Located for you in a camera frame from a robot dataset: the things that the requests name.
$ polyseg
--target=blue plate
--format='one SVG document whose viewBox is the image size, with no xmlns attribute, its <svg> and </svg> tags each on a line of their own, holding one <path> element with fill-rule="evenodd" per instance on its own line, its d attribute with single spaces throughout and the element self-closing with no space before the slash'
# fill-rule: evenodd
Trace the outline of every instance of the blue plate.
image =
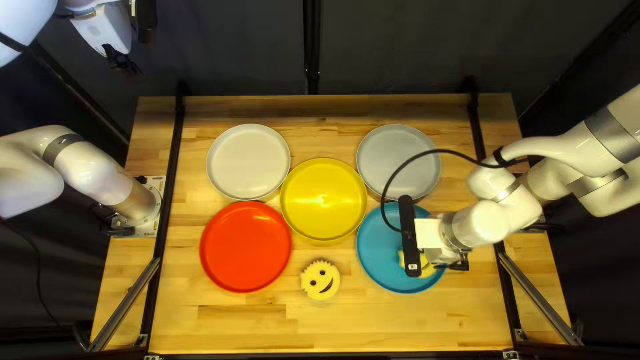
<svg viewBox="0 0 640 360">
<path fill-rule="evenodd" d="M 426 218 L 431 213 L 413 205 L 415 217 Z M 385 203 L 385 214 L 389 222 L 400 228 L 398 203 Z M 398 250 L 402 249 L 402 237 L 384 223 L 380 207 L 371 210 L 360 224 L 356 237 L 358 260 L 367 275 L 383 288 L 395 293 L 412 294 L 432 287 L 444 274 L 445 269 L 423 279 L 408 277 L 399 265 Z"/>
</svg>

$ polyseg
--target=wooden tabletop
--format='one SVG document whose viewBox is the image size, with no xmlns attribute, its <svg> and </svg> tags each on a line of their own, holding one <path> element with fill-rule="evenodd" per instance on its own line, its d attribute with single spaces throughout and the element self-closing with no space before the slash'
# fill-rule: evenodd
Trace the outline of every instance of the wooden tabletop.
<svg viewBox="0 0 640 360">
<path fill-rule="evenodd" d="M 126 169 L 131 175 L 166 172 L 174 120 L 173 97 L 141 97 Z M 475 157 L 464 94 L 187 97 L 178 171 L 164 250 L 150 352 L 230 354 L 265 352 L 396 352 L 500 350 L 511 335 L 491 246 L 469 256 L 470 271 L 446 271 L 431 289 L 414 295 L 391 293 L 360 266 L 355 233 L 331 246 L 292 235 L 291 260 L 267 288 L 235 294 L 205 275 L 198 257 L 207 221 L 233 202 L 207 179 L 205 157 L 224 130 L 243 123 L 272 127 L 291 150 L 291 168 L 329 157 L 355 168 L 361 139 L 384 124 L 406 124 L 436 146 Z M 484 144 L 491 152 L 520 138 L 509 94 L 480 96 Z M 457 211 L 476 200 L 464 178 L 474 165 L 443 155 L 436 188 L 419 202 L 432 213 Z M 512 170 L 526 170 L 524 164 Z M 279 208 L 278 192 L 264 201 Z M 369 196 L 368 209 L 378 203 Z M 568 321 L 546 234 L 514 234 L 508 254 Z M 93 322 L 95 336 L 153 253 L 154 239 L 112 239 Z M 300 290 L 299 274 L 318 257 L 342 274 L 338 294 L 312 302 Z M 561 340 L 515 284 L 522 328 L 543 342 Z M 109 343 L 129 346 L 140 332 L 144 294 Z"/>
</svg>

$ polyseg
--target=red plate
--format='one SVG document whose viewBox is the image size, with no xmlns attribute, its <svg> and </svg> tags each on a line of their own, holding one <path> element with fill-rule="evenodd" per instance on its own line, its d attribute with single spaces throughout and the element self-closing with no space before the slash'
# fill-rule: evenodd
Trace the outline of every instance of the red plate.
<svg viewBox="0 0 640 360">
<path fill-rule="evenodd" d="M 211 218 L 200 262 L 225 290 L 248 293 L 271 284 L 291 255 L 291 232 L 279 212 L 257 201 L 231 204 Z"/>
</svg>

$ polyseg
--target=yellow plate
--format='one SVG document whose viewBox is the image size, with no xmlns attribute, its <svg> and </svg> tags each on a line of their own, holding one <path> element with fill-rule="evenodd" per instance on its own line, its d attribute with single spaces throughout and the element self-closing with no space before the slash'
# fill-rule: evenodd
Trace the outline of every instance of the yellow plate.
<svg viewBox="0 0 640 360">
<path fill-rule="evenodd" d="M 362 178 L 339 160 L 316 158 L 294 168 L 282 184 L 280 206 L 297 233 L 320 241 L 354 231 L 367 211 Z"/>
</svg>

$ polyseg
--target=plate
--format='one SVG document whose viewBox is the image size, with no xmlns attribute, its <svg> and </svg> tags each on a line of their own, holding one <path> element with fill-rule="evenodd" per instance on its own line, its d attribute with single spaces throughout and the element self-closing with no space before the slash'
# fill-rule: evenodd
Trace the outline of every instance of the plate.
<svg viewBox="0 0 640 360">
<path fill-rule="evenodd" d="M 211 218 L 200 239 L 200 262 L 219 287 L 236 293 L 271 284 L 291 255 L 289 226 L 271 206 L 236 202 Z"/>
<path fill-rule="evenodd" d="M 289 172 L 291 155 L 282 136 L 259 124 L 234 126 L 220 134 L 207 154 L 207 175 L 223 195 L 255 200 L 274 192 Z"/>
<path fill-rule="evenodd" d="M 430 212 L 414 205 L 415 217 L 426 218 Z M 385 204 L 385 214 L 391 225 L 400 228 L 398 203 Z M 367 275 L 383 288 L 394 293 L 411 294 L 432 287 L 444 274 L 437 269 L 425 278 L 408 277 L 399 265 L 398 250 L 402 249 L 402 236 L 384 223 L 380 207 L 371 210 L 362 221 L 356 237 L 358 260 Z"/>
<path fill-rule="evenodd" d="M 411 126 L 390 124 L 377 127 L 360 142 L 356 166 L 362 180 L 374 193 L 382 190 L 391 174 L 408 158 L 435 149 L 431 139 Z M 387 199 L 407 194 L 419 199 L 429 193 L 440 177 L 440 156 L 423 156 L 407 165 L 391 182 Z"/>
<path fill-rule="evenodd" d="M 280 190 L 280 206 L 297 233 L 313 240 L 338 240 L 362 221 L 367 189 L 349 165 L 316 158 L 291 170 Z"/>
</svg>

